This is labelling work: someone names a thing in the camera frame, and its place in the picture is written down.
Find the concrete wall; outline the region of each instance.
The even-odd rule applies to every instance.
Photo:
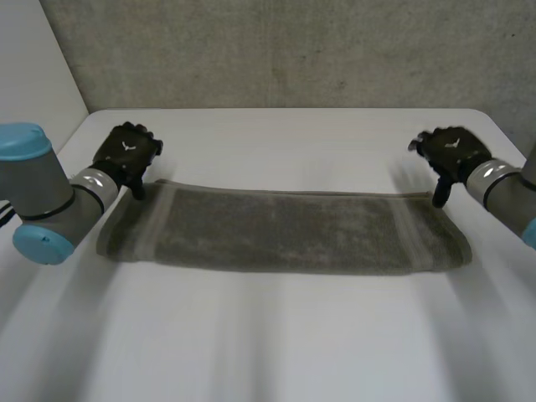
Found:
[[[469,107],[536,140],[534,0],[41,0],[90,111]]]
[[[0,1],[0,123],[38,123],[58,151],[87,115],[39,0]]]

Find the blue joint cap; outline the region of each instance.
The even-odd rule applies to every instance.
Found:
[[[15,230],[13,245],[20,254],[43,265],[61,264],[75,251],[61,234],[32,224],[22,224]]]
[[[37,124],[0,124],[0,162],[27,161],[51,149],[52,143]]]
[[[530,221],[521,238],[527,245],[536,249],[536,218]]]

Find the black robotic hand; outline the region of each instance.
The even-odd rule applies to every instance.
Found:
[[[486,146],[463,127],[436,128],[422,132],[408,146],[417,151],[439,174],[432,203],[442,208],[451,195],[454,183],[466,184],[471,172],[492,159]]]
[[[162,141],[155,140],[146,127],[127,121],[113,128],[93,157],[91,168],[108,174],[118,188],[128,187],[135,199],[143,199],[143,173],[162,153],[162,146]]]

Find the table surface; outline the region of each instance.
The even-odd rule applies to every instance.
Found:
[[[163,139],[146,181],[219,188],[405,193],[435,187],[406,151],[463,125],[524,158],[473,110],[113,110],[59,154],[76,174],[110,129]],[[446,207],[474,261],[448,274],[308,276],[201,271],[95,255],[103,219],[59,266],[0,232],[0,400],[532,401],[536,254],[460,185]]]

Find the white wall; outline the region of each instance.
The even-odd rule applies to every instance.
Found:
[[[88,112],[38,0],[0,1],[0,123],[39,124],[57,152]]]

